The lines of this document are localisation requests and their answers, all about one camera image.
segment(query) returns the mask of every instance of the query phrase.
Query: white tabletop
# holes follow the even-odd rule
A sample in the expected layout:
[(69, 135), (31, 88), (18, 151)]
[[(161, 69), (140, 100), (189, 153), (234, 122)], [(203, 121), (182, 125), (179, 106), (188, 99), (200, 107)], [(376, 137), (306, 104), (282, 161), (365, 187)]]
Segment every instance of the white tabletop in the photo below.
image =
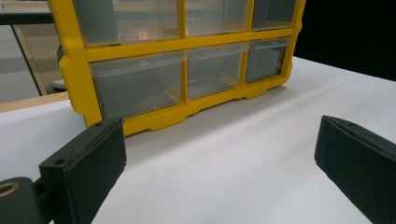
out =
[[(126, 139), (128, 164), (93, 223), (370, 223), (316, 166), (322, 115), (396, 142), (396, 82), (293, 58), (290, 80)], [(68, 101), (0, 114), (0, 179), (84, 130)]]

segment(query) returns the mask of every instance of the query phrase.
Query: transparent drawer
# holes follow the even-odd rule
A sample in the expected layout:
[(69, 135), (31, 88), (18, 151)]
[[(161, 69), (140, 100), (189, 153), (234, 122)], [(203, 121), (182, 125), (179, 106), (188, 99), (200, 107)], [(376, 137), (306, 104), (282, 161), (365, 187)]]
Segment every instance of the transparent drawer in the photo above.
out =
[(180, 101), (183, 51), (91, 63), (92, 79), (106, 118), (132, 117)]
[(256, 40), (249, 43), (245, 83), (279, 75), (287, 38)]
[(186, 8), (186, 35), (216, 35), (247, 28), (245, 0), (187, 0)]
[(85, 45), (178, 38), (178, 0), (73, 0)]
[(296, 0), (255, 0), (252, 30), (291, 26)]
[(239, 81), (242, 53), (247, 50), (247, 43), (189, 49), (189, 98), (196, 99), (235, 87)]

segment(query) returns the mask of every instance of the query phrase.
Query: yellow frame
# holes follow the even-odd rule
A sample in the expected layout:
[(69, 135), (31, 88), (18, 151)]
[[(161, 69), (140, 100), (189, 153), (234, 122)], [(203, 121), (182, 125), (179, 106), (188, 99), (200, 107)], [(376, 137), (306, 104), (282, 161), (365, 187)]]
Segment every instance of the yellow frame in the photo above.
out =
[(193, 36), (185, 35), (186, 4), (179, 0), (180, 5), (180, 38), (158, 42), (139, 43), (120, 46), (85, 47), (78, 28), (78, 20), (72, 0), (49, 0), (50, 8), (57, 25), (59, 37), (64, 48), (64, 56), (59, 62), (70, 101), (76, 112), (84, 116), (87, 126), (102, 120), (101, 110), (97, 101), (92, 82), (89, 63), (102, 60), (128, 58), (139, 55), (159, 53), (163, 51), (191, 49), (216, 46), (259, 39), (288, 37), (282, 64), (281, 74), (251, 84), (244, 83), (248, 54), (245, 52), (239, 85), (231, 90), (208, 95), (196, 100), (187, 97), (187, 66), (182, 64), (182, 102), (178, 105), (152, 111), (140, 116), (128, 118), (124, 122), (125, 135), (144, 130), (156, 131), (167, 126), (180, 123), (188, 116), (213, 105), (219, 105), (233, 99), (252, 98), (266, 93), (269, 89), (285, 83), (290, 77), (292, 55), (297, 35), (302, 29), (302, 16), (305, 0), (296, 0), (294, 17), (290, 28), (251, 32), (254, 0), (249, 0), (247, 10), (247, 30), (242, 33)]

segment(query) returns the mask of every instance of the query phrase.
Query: dark wall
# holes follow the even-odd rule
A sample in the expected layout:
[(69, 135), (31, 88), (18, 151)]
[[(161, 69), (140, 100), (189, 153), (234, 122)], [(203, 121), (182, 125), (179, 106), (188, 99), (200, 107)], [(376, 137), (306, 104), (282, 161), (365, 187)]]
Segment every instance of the dark wall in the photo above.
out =
[(395, 0), (306, 0), (294, 55), (396, 80)]

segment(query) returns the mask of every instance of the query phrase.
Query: storage cabinet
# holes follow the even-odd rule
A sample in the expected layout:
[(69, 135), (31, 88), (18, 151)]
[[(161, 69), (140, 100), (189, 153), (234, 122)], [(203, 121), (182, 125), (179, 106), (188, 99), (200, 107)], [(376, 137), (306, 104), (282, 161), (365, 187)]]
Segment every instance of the storage cabinet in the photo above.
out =
[(285, 83), (305, 0), (49, 0), (87, 125), (159, 130)]

